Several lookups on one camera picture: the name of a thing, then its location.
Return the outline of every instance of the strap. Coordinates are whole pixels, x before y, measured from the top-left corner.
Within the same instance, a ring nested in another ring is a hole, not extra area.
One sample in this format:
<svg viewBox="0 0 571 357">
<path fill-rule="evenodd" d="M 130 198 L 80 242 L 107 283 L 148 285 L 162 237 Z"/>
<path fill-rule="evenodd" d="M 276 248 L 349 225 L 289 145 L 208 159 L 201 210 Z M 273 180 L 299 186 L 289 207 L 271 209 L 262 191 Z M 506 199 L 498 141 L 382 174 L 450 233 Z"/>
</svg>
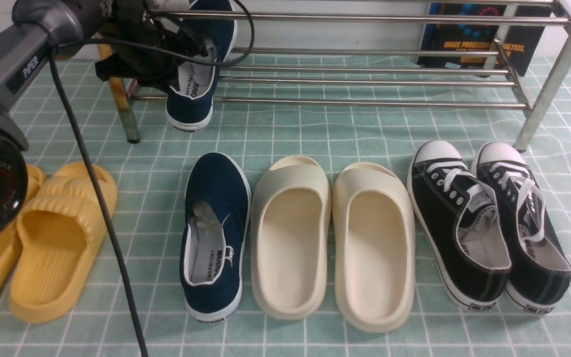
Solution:
<svg viewBox="0 0 571 357">
<path fill-rule="evenodd" d="M 406 188 L 397 177 L 376 170 L 350 169 L 340 174 L 334 187 L 334 205 L 348 207 L 361 192 L 382 192 L 400 208 L 403 216 L 413 217 L 411 201 Z"/>
<path fill-rule="evenodd" d="M 327 202 L 330 187 L 322 168 L 315 165 L 291 165 L 263 174 L 254 191 L 253 204 L 267 206 L 279 193 L 291 189 L 308 189 L 316 192 L 322 202 Z"/>
</svg>

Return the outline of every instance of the printed logo on insole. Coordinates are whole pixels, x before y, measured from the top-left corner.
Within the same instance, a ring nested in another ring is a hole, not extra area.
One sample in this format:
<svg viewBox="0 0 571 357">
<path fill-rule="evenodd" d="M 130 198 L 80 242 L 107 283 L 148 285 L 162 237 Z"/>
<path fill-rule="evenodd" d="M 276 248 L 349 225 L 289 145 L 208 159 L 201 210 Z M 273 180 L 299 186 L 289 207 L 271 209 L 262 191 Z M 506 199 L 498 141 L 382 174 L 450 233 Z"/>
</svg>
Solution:
<svg viewBox="0 0 571 357">
<path fill-rule="evenodd" d="M 223 257 L 223 250 L 211 250 L 211 256 L 209 257 L 208 262 L 208 273 L 206 274 L 206 280 L 209 282 L 212 282 L 217 272 L 220 271 L 220 267 L 222 267 Z"/>
</svg>

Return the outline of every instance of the white rubber toe cap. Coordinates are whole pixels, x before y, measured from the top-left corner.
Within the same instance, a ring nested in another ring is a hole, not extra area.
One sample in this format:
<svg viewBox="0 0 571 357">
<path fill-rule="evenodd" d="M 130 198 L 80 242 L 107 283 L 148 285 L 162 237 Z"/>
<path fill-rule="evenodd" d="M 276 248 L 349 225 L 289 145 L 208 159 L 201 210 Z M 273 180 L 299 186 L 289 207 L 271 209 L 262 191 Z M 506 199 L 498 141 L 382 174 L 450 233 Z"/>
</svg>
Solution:
<svg viewBox="0 0 571 357">
<path fill-rule="evenodd" d="M 422 161 L 430 161 L 441 158 L 461 159 L 462 155 L 455 147 L 443 140 L 432 140 L 422 145 L 419 152 L 415 156 L 414 163 Z"/>
<path fill-rule="evenodd" d="M 525 165 L 525 161 L 521 154 L 514 147 L 505 142 L 489 142 L 480 149 L 478 164 L 489 163 L 492 161 L 514 161 Z"/>
</svg>

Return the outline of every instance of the cream slide sandal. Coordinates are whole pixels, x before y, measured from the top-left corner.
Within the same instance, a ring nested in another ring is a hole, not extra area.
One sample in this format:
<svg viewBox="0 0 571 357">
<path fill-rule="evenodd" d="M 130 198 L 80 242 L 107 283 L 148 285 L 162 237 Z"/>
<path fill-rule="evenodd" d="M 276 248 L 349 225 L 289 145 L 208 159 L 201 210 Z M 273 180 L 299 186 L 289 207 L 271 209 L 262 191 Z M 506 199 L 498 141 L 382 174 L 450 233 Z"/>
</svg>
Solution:
<svg viewBox="0 0 571 357">
<path fill-rule="evenodd" d="M 276 319 L 303 319 L 319 308 L 327 285 L 331 191 L 319 163 L 277 161 L 261 177 L 251 209 L 252 293 Z"/>
<path fill-rule="evenodd" d="M 336 179 L 336 304 L 366 332 L 389 332 L 408 319 L 415 280 L 415 222 L 402 182 L 372 163 L 353 163 Z"/>
<path fill-rule="evenodd" d="M 113 215 L 116 182 L 101 167 L 94 170 Z M 23 251 L 10 283 L 10 312 L 34 323 L 61 317 L 78 300 L 107 234 L 85 164 L 65 165 L 45 181 L 16 228 Z"/>
</svg>

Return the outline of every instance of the navy slip-on shoe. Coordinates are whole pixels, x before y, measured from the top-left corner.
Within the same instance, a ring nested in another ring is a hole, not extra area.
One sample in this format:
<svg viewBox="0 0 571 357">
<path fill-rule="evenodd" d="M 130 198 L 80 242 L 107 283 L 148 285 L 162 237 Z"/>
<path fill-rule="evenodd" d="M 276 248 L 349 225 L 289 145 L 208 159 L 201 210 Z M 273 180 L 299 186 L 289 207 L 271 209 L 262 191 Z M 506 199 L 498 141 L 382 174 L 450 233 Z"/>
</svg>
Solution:
<svg viewBox="0 0 571 357">
<path fill-rule="evenodd" d="M 233 11 L 229 0 L 198 0 L 192 10 Z M 207 38 L 206 47 L 211 54 L 196 58 L 208 61 L 224 61 L 230 54 L 237 35 L 235 20 L 183 21 L 197 34 Z M 170 87 L 166 103 L 167 120 L 183 131 L 198 131 L 211 121 L 213 95 L 220 80 L 220 67 L 211 67 L 185 62 L 177 68 L 178 87 Z"/>
<path fill-rule="evenodd" d="M 222 321 L 239 305 L 250 203 L 250 185 L 232 158 L 211 152 L 195 163 L 179 270 L 186 310 L 198 321 Z"/>
</svg>

